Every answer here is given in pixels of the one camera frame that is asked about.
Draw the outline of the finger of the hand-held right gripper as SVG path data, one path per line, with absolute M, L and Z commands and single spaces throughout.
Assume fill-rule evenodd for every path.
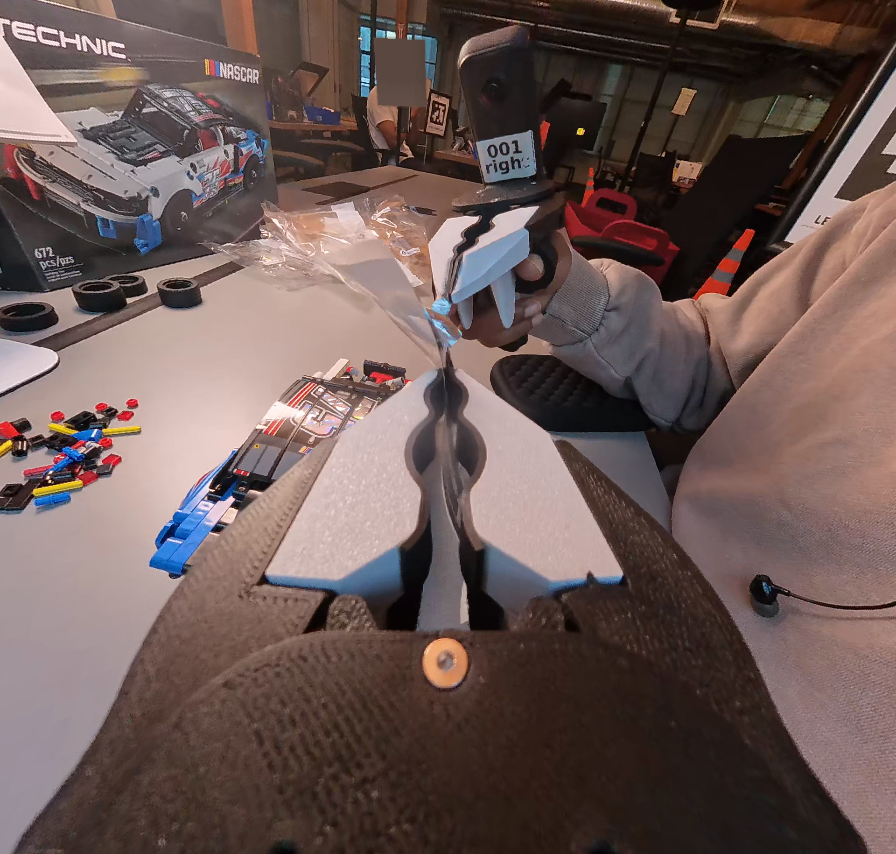
M 525 207 L 498 214 L 492 227 L 461 255 L 450 299 L 463 329 L 473 321 L 473 298 L 486 288 L 491 289 L 503 327 L 512 325 L 516 304 L 512 271 L 531 253 L 527 223 L 536 213 L 536 207 Z
M 446 219 L 429 241 L 434 298 L 445 293 L 456 251 L 465 243 L 465 233 L 476 226 L 477 216 L 460 215 Z

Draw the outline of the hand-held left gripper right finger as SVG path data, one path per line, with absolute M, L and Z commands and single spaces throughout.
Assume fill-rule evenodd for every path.
M 551 436 L 452 370 L 452 519 L 471 628 L 623 569 Z

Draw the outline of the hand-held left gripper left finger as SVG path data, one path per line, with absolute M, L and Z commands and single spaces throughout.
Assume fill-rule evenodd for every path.
M 417 629 L 441 416 L 442 372 L 431 370 L 341 433 L 266 568 L 268 583 L 357 595 L 386 628 Z

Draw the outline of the lego sticker sheet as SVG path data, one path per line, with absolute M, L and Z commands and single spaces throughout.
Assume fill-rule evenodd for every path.
M 438 304 L 423 304 L 402 264 L 375 237 L 337 246 L 327 262 L 353 290 L 368 296 L 425 354 L 433 367 L 454 375 L 452 349 L 460 334 Z

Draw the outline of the lego race car model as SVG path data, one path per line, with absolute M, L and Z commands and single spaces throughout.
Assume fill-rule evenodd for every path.
M 176 579 L 210 534 L 219 534 L 315 447 L 359 423 L 408 383 L 407 371 L 337 361 L 304 375 L 269 407 L 245 441 L 190 488 L 155 539 L 149 566 Z

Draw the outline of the person's right forearm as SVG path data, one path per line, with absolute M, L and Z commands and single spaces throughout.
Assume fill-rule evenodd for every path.
M 769 316 L 737 297 L 666 302 L 637 269 L 587 261 L 554 237 L 554 292 L 536 336 L 566 366 L 639 403 L 664 430 L 709 426 L 779 341 Z

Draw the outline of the pile of small lego pieces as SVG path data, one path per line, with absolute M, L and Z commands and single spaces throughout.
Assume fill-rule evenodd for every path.
M 110 479 L 123 462 L 117 445 L 142 432 L 139 408 L 140 400 L 130 398 L 120 409 L 100 401 L 72 413 L 54 410 L 42 431 L 25 416 L 3 420 L 2 463 L 9 462 L 16 476 L 2 484 L 1 512 L 19 514 L 29 506 L 47 512 Z

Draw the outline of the lego set box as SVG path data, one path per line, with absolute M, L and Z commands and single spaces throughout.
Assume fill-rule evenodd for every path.
M 254 237 L 278 200 L 260 58 L 47 0 L 2 33 L 73 143 L 2 145 L 6 291 L 41 292 Z

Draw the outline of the lego instruction booklet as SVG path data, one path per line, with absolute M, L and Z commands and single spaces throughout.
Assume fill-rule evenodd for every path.
M 76 138 L 51 110 L 1 38 L 1 142 L 73 145 Z

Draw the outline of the person's right hand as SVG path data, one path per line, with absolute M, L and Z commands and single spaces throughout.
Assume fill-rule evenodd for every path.
M 466 340 L 477 341 L 485 347 L 511 349 L 527 338 L 542 321 L 543 313 L 558 288 L 545 288 L 514 301 L 513 321 L 504 327 L 494 297 L 489 288 L 473 298 L 473 317 L 467 329 L 461 329 Z

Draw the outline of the crumpled clear plastic bag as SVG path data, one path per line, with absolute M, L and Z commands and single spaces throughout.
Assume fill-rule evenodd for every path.
M 340 220 L 364 225 L 367 232 L 384 241 L 403 265 L 410 283 L 432 287 L 433 275 L 429 240 L 420 215 L 399 195 L 363 198 L 359 204 L 347 201 L 331 205 Z
M 351 203 L 286 211 L 266 201 L 256 237 L 232 243 L 203 241 L 203 245 L 286 290 L 326 283 L 360 290 L 361 270 L 380 263 L 391 272 L 402 272 L 387 243 Z

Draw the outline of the orange traffic cone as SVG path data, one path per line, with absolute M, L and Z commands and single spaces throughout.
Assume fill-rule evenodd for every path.
M 740 267 L 740 263 L 752 243 L 755 230 L 746 229 L 732 245 L 726 256 L 720 261 L 711 273 L 711 276 L 701 285 L 693 295 L 693 300 L 698 300 L 706 295 L 727 296 L 734 277 Z

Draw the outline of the person's torso in beige hoodie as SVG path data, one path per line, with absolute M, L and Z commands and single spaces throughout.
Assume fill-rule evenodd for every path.
M 894 852 L 894 185 L 854 201 L 730 298 L 695 303 L 721 408 L 692 449 L 674 535 L 751 649 L 790 736 L 868 848 Z

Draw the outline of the white book stand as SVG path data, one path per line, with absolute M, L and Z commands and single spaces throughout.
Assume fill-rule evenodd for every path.
M 52 349 L 2 339 L 1 396 L 49 374 L 59 361 L 59 355 Z

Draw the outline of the framed marker sign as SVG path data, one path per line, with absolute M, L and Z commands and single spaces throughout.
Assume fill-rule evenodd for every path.
M 895 174 L 895 48 L 872 75 L 811 174 L 772 232 L 790 245 L 820 229 L 848 204 L 891 184 Z

